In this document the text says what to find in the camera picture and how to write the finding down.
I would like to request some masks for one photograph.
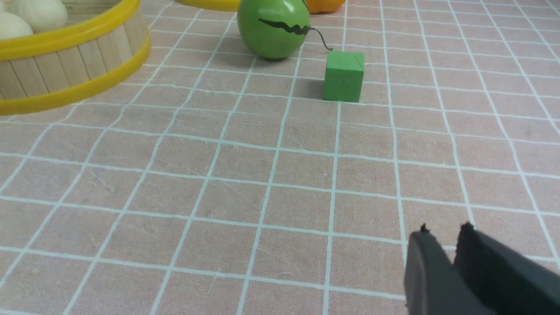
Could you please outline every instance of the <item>green ball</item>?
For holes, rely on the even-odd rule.
[[[310,30],[309,10],[304,0],[241,0],[237,27],[255,54],[283,59],[305,42]]]

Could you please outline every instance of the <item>white egg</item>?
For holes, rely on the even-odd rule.
[[[12,0],[10,11],[24,19],[35,33],[66,26],[68,11],[60,0]]]
[[[19,16],[0,12],[0,40],[33,35],[31,26]]]

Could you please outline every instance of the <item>wire stem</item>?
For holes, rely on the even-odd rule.
[[[318,29],[316,29],[316,28],[314,28],[314,27],[311,27],[311,26],[309,26],[309,29],[310,29],[310,30],[314,30],[314,31],[316,31],[317,33],[319,33],[319,36],[321,36],[321,40],[323,41],[323,45],[325,46],[325,48],[326,48],[327,50],[333,50],[333,49],[334,49],[334,48],[329,48],[329,47],[327,47],[326,42],[325,42],[325,38],[323,37],[323,35],[321,34],[321,32],[320,32]]]

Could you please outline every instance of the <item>wooden slat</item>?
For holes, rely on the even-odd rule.
[[[78,46],[82,55],[83,64],[86,67],[87,75],[90,80],[100,77],[107,73],[105,62],[101,55],[101,49],[97,44],[97,40],[91,40]]]
[[[64,68],[62,67],[57,53],[37,56],[35,57],[35,63],[37,64],[37,68],[39,68],[39,72],[41,72],[41,76],[43,77],[43,81],[49,93],[70,87],[70,83],[66,78],[66,73],[64,73]]]
[[[128,43],[133,54],[136,54],[142,47],[140,39],[137,34],[137,25],[140,24],[138,13],[135,13],[130,20],[124,23],[124,28],[127,31]]]
[[[103,56],[107,72],[115,70],[119,67],[121,62],[119,57],[119,48],[115,42],[115,34],[113,32],[105,34],[97,39],[97,43],[101,49],[101,55]]]
[[[62,0],[68,10],[68,24],[76,24],[96,17],[114,7],[119,0]]]
[[[5,99],[27,97],[9,61],[0,61],[0,92]]]
[[[70,86],[77,86],[90,80],[86,66],[83,65],[82,55],[80,55],[77,47],[59,50],[58,58],[60,58]]]
[[[121,25],[113,31],[113,34],[115,34],[115,43],[119,53],[120,64],[123,64],[132,58],[132,50],[128,43],[127,30],[124,28],[124,25]]]
[[[146,19],[144,18],[144,14],[142,13],[142,8],[138,8],[138,11],[136,11],[136,14],[138,15],[138,24],[136,24],[136,34],[138,34],[138,40],[140,41],[140,43],[143,45],[144,42],[146,41],[146,37],[148,36],[148,23],[146,22]]]
[[[49,92],[33,58],[14,59],[10,63],[28,98]]]

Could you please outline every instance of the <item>yellow object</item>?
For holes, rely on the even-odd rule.
[[[0,100],[0,116],[42,112],[76,103],[106,91],[134,74],[150,56],[150,36],[142,49],[119,68],[84,84],[33,98]]]
[[[89,98],[134,74],[149,56],[140,0],[63,2],[68,27],[0,40],[0,115]]]
[[[215,11],[236,12],[240,0],[177,0],[187,6]]]
[[[309,13],[334,13],[346,0],[305,0]]]

